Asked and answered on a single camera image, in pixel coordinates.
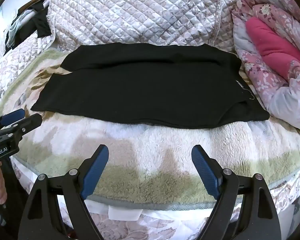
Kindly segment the black pants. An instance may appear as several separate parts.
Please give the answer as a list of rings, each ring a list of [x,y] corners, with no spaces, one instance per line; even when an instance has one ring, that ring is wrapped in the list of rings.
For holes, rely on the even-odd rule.
[[[240,59],[207,44],[80,46],[61,67],[33,111],[185,129],[269,118],[239,74]]]

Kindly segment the dark clothes pile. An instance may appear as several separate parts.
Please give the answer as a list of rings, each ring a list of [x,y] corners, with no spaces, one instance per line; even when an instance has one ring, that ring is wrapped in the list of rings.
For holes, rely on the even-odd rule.
[[[19,46],[35,31],[39,38],[52,34],[47,21],[49,4],[49,0],[39,0],[17,15],[6,30],[4,54]]]

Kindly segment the floral fleece blanket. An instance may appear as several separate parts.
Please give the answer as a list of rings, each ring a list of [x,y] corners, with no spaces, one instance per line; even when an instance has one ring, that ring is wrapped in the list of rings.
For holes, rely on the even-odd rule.
[[[149,87],[114,68],[61,67],[65,53],[49,49],[36,57],[7,56],[0,61],[0,114],[32,106],[51,79],[69,81],[73,91],[49,91],[71,103],[88,100],[93,110]],[[250,177],[265,178],[278,209],[300,195],[300,130],[276,118],[233,122],[213,129],[177,129],[146,124],[116,124],[83,116],[43,112],[41,126],[25,135],[13,161],[32,179],[44,173],[60,176],[77,168],[106,145],[109,159],[91,196],[93,202],[129,209],[208,209],[207,194],[191,160],[202,146],[221,167]]]

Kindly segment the quilted grey white bedspread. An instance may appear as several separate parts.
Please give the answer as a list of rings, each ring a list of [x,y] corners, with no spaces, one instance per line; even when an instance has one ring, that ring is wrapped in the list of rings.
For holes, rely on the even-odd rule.
[[[43,51],[81,45],[150,43],[209,44],[233,51],[231,10],[237,0],[48,0],[50,34],[31,34],[0,53],[0,101],[10,84]]]

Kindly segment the pink floral folded comforter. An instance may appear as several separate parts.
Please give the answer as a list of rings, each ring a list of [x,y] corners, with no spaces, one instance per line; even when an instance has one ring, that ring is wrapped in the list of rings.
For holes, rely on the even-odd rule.
[[[300,8],[294,0],[237,0],[235,50],[266,110],[300,129]]]

